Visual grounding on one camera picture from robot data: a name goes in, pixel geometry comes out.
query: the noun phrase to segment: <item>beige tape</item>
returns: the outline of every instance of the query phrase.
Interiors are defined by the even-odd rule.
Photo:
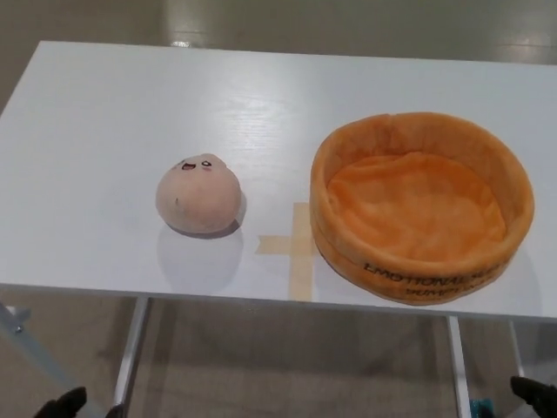
[[[290,300],[312,300],[313,255],[317,248],[310,227],[309,204],[295,203],[290,237],[271,235],[259,236],[257,254],[290,255],[290,278],[288,293]]]

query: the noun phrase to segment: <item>plush bowl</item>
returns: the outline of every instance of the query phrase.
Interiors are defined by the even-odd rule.
[[[527,174],[494,135],[439,113],[334,131],[313,160],[317,248],[352,283],[428,305],[496,280],[534,216]]]

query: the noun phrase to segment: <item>table top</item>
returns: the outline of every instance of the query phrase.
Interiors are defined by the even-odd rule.
[[[43,42],[0,117],[0,286],[291,300],[287,251],[259,250],[292,234],[321,141],[376,113],[442,111],[498,135],[528,171],[536,214],[512,265],[477,293],[407,307],[315,255],[301,293],[557,319],[556,97],[550,66]],[[247,202],[241,227],[222,239],[178,235],[154,205],[164,172],[203,152],[237,174]]]

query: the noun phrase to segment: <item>round plush toy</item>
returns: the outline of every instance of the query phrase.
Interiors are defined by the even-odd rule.
[[[212,154],[186,158],[160,180],[157,210],[181,233],[217,233],[234,222],[241,204],[238,179]]]

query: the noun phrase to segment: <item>gray floor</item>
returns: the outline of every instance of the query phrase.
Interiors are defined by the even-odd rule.
[[[557,64],[552,0],[0,0],[0,110],[41,39]],[[111,402],[132,301],[3,292],[92,396]],[[516,406],[505,323],[462,323],[471,392]],[[0,416],[58,391],[0,344]],[[442,319],[157,301],[131,417],[454,417]]]

